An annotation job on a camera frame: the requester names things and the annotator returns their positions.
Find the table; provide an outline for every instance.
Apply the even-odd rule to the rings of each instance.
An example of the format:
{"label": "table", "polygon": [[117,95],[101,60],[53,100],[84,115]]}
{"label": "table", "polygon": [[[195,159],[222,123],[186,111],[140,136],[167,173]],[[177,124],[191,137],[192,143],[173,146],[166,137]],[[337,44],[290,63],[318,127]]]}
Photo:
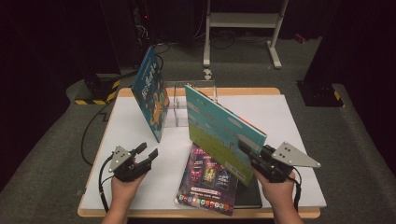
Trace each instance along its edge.
{"label": "table", "polygon": [[[279,116],[283,119],[277,122],[275,118],[268,116],[264,121],[268,130],[262,125],[256,127],[265,130],[268,134],[267,144],[280,145],[287,140],[293,143],[301,151],[304,145],[298,134],[286,100],[275,88],[218,88],[218,99],[221,104],[242,115],[256,124],[254,118],[256,111],[245,110],[243,106],[232,106],[235,100],[242,101],[245,105],[251,102],[261,101],[271,105],[268,108],[273,112],[266,112]],[[288,136],[283,134],[284,128],[288,128]],[[98,173],[105,159],[114,151],[116,145],[127,150],[137,147],[142,141],[146,141],[148,148],[136,157],[142,161],[154,149],[159,149],[159,156],[152,163],[152,170],[145,177],[137,192],[129,217],[165,217],[165,218],[270,218],[273,213],[270,204],[262,197],[263,208],[260,209],[234,209],[232,217],[221,214],[190,208],[185,205],[175,204],[178,185],[183,174],[185,162],[189,156],[191,141],[188,136],[188,127],[165,128],[163,139],[160,144],[151,133],[149,126],[144,120],[143,114],[138,108],[130,89],[120,90],[113,111],[111,113],[106,131],[99,147],[92,171],[87,182],[85,194],[81,198],[78,214],[82,217],[103,217],[106,212],[103,208],[98,193]],[[320,186],[311,168],[299,168],[304,183],[302,199],[300,200],[299,213],[302,218],[315,218],[320,215],[320,207],[325,207]],[[111,202],[110,181],[104,184],[107,202]]]}
{"label": "table", "polygon": [[207,0],[206,28],[204,47],[204,66],[210,65],[210,27],[249,27],[249,28],[272,28],[272,39],[267,41],[267,47],[276,69],[282,68],[275,49],[280,27],[285,16],[289,0],[282,0],[279,13],[219,13],[210,11],[210,0]]}

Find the white metal stand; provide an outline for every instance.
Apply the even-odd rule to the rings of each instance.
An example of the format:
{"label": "white metal stand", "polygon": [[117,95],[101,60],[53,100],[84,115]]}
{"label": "white metal stand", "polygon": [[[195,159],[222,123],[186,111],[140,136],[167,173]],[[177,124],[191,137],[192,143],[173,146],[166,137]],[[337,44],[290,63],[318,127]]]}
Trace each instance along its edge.
{"label": "white metal stand", "polygon": [[207,0],[206,8],[206,33],[204,48],[204,67],[210,65],[210,28],[211,27],[249,27],[249,28],[273,28],[274,33],[267,46],[270,51],[274,67],[282,67],[277,56],[275,44],[279,30],[285,16],[289,0],[283,0],[279,13],[218,13],[210,12],[210,0]]}

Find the children's book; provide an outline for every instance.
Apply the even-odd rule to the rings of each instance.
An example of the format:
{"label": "children's book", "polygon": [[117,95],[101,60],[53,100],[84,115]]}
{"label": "children's book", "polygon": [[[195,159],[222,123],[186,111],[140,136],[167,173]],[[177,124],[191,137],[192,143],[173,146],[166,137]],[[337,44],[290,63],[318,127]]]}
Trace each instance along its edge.
{"label": "children's book", "polygon": [[169,106],[163,75],[153,47],[149,47],[131,87],[157,142],[161,141]]}
{"label": "children's book", "polygon": [[238,179],[192,144],[176,203],[233,215]]}
{"label": "children's book", "polygon": [[259,155],[267,135],[193,87],[185,89],[190,140],[248,186],[253,171],[240,141]]}

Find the human arm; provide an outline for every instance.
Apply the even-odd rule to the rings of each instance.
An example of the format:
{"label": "human arm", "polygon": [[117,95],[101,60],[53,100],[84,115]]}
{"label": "human arm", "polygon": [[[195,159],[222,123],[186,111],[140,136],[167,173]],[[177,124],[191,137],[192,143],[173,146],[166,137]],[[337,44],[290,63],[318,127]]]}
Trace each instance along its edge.
{"label": "human arm", "polygon": [[[292,193],[294,182],[287,179],[283,183],[270,183],[270,181],[257,170],[253,169],[253,173],[260,183],[262,183],[262,193],[272,206],[276,224],[304,223],[293,204]],[[291,172],[290,177],[294,178],[295,173]]]}
{"label": "human arm", "polygon": [[134,196],[137,193],[137,188],[146,175],[139,176],[132,182],[122,182],[116,177],[111,179],[111,205],[106,213],[102,224],[125,224],[127,223],[128,209],[131,205]]}

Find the blue book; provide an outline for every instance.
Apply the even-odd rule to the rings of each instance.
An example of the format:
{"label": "blue book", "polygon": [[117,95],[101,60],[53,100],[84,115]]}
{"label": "blue book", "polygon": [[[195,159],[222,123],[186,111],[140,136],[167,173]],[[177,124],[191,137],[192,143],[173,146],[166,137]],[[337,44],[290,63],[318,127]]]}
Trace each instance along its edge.
{"label": "blue book", "polygon": [[169,98],[153,47],[148,48],[131,89],[148,126],[160,142]]}
{"label": "blue book", "polygon": [[253,171],[238,143],[259,155],[267,135],[193,87],[185,89],[190,140],[248,186]]}

